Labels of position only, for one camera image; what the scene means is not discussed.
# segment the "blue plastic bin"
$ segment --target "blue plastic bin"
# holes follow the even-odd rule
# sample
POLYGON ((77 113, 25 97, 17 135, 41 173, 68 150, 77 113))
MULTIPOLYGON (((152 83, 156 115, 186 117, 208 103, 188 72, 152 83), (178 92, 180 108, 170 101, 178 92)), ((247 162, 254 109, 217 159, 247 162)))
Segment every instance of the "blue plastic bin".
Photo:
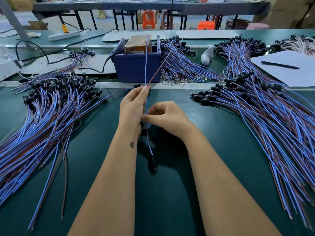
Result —
MULTIPOLYGON (((125 39, 121 39, 109 56, 118 51, 125 51, 125 39)), ((151 80, 155 72, 161 66, 160 37, 157 38, 157 45, 152 46, 152 53, 147 58, 147 82, 151 80)), ((117 54, 112 57, 118 80, 125 83, 144 83, 146 54, 117 54)), ((161 78, 161 70, 156 74, 152 83, 158 83, 161 78)))

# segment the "yellow plug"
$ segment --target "yellow plug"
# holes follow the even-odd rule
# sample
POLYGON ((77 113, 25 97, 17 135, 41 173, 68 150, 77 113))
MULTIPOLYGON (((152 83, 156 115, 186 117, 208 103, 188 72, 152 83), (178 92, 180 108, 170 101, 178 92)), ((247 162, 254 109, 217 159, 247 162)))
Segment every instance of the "yellow plug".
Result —
POLYGON ((64 33, 69 33, 67 27, 65 26, 65 24, 62 25, 62 30, 64 33))

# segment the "hand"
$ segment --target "hand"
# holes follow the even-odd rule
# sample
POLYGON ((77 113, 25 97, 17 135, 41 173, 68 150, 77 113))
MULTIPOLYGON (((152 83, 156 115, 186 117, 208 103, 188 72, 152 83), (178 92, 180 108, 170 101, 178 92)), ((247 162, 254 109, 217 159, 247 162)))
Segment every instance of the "hand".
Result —
POLYGON ((142 120, 152 123, 184 141, 192 131, 198 129, 185 115, 183 110, 173 101, 154 104, 143 115, 142 120))
POLYGON ((150 87, 142 86, 131 90, 120 102, 118 127, 128 130, 138 138, 141 134, 141 117, 150 87))

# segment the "floor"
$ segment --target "floor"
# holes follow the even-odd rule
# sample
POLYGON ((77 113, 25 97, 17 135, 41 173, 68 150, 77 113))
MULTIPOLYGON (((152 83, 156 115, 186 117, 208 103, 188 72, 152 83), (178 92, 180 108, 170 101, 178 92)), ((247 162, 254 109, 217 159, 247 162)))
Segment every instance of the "floor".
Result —
MULTIPOLYGON (((98 16, 98 11, 93 10, 93 15, 95 18, 96 26, 98 30, 104 30, 104 31, 109 31, 113 28, 115 28, 115 22, 114 18, 106 18, 106 19, 97 19, 98 16)), ((35 16, 32 14, 30 11, 15 11, 14 12, 19 21, 21 22, 22 25, 28 25, 28 20, 36 20, 35 16)), ((83 23, 84 28, 90 28, 94 30, 94 25, 93 21, 90 15, 89 11, 80 11, 79 15, 81 17, 81 21, 83 23)), ((161 25, 161 17, 162 15, 160 14, 160 17, 158 19, 158 23, 156 24, 156 29, 160 28, 161 25)), ((229 18, 234 18, 234 16, 224 16, 222 20, 222 25, 221 29, 223 30, 225 28, 225 22, 229 18)), ((247 20, 252 20, 253 16, 250 15, 240 15, 240 19, 247 19, 247 20)), ((126 30, 132 30, 131 27, 131 17, 130 16, 125 16, 125 25, 126 25, 126 30)), ((175 30, 180 29, 180 17, 173 17, 173 25, 175 30)), ((63 20, 73 26, 79 27, 77 23, 76 17, 63 17, 63 20)), ((188 16, 187 18, 187 24, 186 24, 186 29, 188 30, 189 28, 197 28, 199 21, 206 20, 206 16, 188 16)), ((43 21, 46 23, 48 22, 48 29, 53 30, 53 31, 61 31, 61 22, 59 21, 58 16, 55 17, 50 17, 43 19, 43 21)), ((123 30, 123 22, 122 22, 122 17, 117 16, 117 22, 118 22, 118 28, 123 30)), ((134 22, 135 22, 135 29, 136 29, 136 18, 134 16, 134 22)), ((67 25, 69 30, 75 30, 75 28, 67 25)), ((2 30, 8 30, 12 28, 8 20, 6 19, 5 16, 0 15, 0 31, 2 30)))

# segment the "person's right hand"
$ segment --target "person's right hand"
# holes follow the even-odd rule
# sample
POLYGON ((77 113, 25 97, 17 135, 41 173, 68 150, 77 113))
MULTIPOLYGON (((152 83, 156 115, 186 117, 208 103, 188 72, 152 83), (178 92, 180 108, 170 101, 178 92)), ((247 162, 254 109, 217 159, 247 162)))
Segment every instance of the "person's right hand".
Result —
POLYGON ((162 127, 184 141, 197 127, 187 118, 183 110, 173 101, 155 103, 142 120, 162 127))

